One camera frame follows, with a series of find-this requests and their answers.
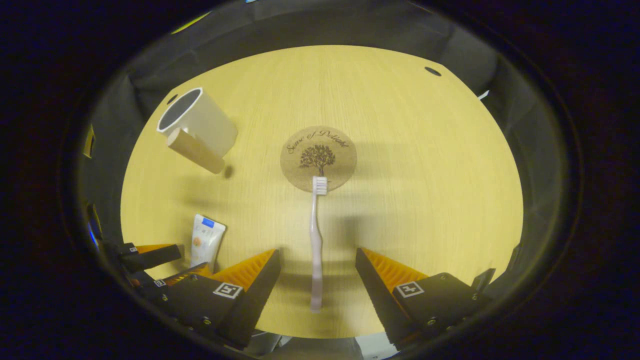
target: toothbrush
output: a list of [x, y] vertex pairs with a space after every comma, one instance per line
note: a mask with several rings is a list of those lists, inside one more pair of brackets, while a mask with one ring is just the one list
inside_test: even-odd
[[326, 195], [326, 177], [314, 176], [313, 184], [314, 201], [311, 207], [311, 224], [309, 225], [313, 263], [313, 273], [311, 275], [311, 312], [319, 313], [320, 307], [322, 306], [322, 238], [318, 231], [316, 202], [318, 195]]

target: cup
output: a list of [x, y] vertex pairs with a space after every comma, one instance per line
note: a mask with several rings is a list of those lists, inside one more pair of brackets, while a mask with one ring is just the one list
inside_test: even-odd
[[160, 117], [156, 130], [169, 137], [178, 128], [219, 157], [236, 142], [236, 126], [203, 88], [191, 89], [174, 100]]

